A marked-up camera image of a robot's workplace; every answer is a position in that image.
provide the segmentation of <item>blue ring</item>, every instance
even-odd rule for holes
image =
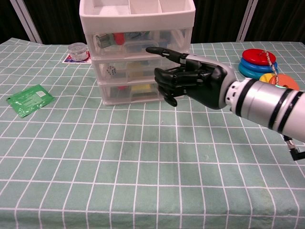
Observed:
[[[245,68],[242,63],[240,63],[238,65],[238,70],[240,71],[241,74],[243,74],[245,77],[249,77],[249,78],[252,78],[252,79],[256,79],[256,80],[259,80],[259,78],[261,78],[262,75],[264,75],[264,73],[258,73],[258,72],[254,72],[254,71],[251,71],[247,68]]]
[[[272,68],[270,66],[260,66],[260,65],[252,64],[252,63],[245,61],[244,58],[242,58],[240,60],[240,63],[242,63],[242,65],[244,67],[246,67],[247,69],[252,70],[254,72],[258,72],[258,73],[272,72]],[[274,62],[273,65],[275,66],[275,69],[277,69],[277,62]]]

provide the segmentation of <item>yellow ring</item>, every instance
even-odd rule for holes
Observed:
[[[275,75],[274,73],[265,73],[259,78],[259,80],[268,83],[274,75]]]

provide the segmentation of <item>plastic drawer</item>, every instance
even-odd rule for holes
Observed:
[[[178,52],[189,51],[191,29],[171,31],[136,31],[85,34],[91,58],[101,61],[118,61],[153,58],[147,47],[164,47]]]
[[[157,84],[137,84],[123,86],[99,85],[104,105],[140,103],[161,100]]]
[[[166,58],[157,60],[99,63],[93,61],[96,78],[99,84],[135,84],[153,83],[154,69],[170,69],[178,64]]]

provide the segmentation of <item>top tray compartment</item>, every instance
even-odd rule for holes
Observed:
[[[116,33],[192,28],[193,0],[81,0],[85,33]]]

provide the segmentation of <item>white plastic drawer unit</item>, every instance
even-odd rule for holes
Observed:
[[[81,0],[80,17],[93,60],[149,58],[149,46],[187,52],[193,0]]]
[[[157,85],[137,84],[124,86],[99,85],[104,105],[128,104],[160,100]]]
[[[99,84],[136,84],[153,83],[154,69],[170,69],[178,64],[166,58],[133,62],[96,63],[93,61]]]

